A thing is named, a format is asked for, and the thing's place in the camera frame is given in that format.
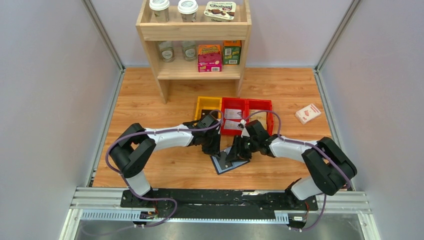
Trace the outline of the blue leather card holder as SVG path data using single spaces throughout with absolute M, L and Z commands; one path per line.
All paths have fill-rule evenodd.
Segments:
M 218 175 L 229 172 L 250 162 L 248 159 L 237 158 L 236 160 L 227 161 L 228 155 L 232 147 L 227 147 L 219 154 L 210 156 L 211 162 L 214 165 L 215 171 Z

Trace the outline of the red double plastic bin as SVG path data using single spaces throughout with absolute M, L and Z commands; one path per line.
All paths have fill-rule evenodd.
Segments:
M 269 134 L 273 133 L 274 117 L 271 113 L 268 113 L 268 111 L 271 111 L 273 109 L 271 100 L 224 97 L 222 98 L 222 106 L 221 106 L 221 112 L 223 114 L 225 109 L 242 110 L 243 119 L 246 119 L 246 117 L 251 116 L 250 110 L 259 110 L 259 112 L 267 112 L 267 129 L 266 130 L 268 131 Z M 240 135 L 242 133 L 241 130 L 224 129 L 225 120 L 230 120 L 230 119 L 225 119 L 223 115 L 223 125 L 221 127 L 222 135 L 235 136 L 235 135 Z M 240 122 L 242 119 L 232 119 L 232 120 Z

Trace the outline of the yellow plastic bin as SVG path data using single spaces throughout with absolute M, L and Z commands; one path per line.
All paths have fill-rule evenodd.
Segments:
M 211 96 L 198 96 L 195 104 L 194 120 L 200 120 L 202 111 L 212 111 L 222 109 L 222 98 Z

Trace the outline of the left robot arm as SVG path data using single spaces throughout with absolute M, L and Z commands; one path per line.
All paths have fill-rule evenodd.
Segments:
M 212 114 L 167 128 L 144 128 L 133 123 L 107 149 L 105 162 L 133 191 L 135 203 L 148 207 L 153 194 L 144 168 L 152 153 L 175 147 L 201 146 L 206 155 L 214 155 L 219 151 L 222 123 L 222 119 Z

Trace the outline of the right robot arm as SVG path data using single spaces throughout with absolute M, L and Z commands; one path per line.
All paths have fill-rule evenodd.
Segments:
M 349 186 L 358 173 L 357 168 L 340 147 L 329 137 L 318 141 L 301 141 L 270 135 L 263 125 L 251 121 L 244 125 L 242 134 L 236 135 L 225 154 L 225 164 L 250 161 L 252 154 L 259 152 L 271 158 L 287 158 L 304 163 L 309 176 L 294 181 L 286 189 L 286 205 L 299 209 L 307 198 L 326 194 L 333 196 L 343 187 Z

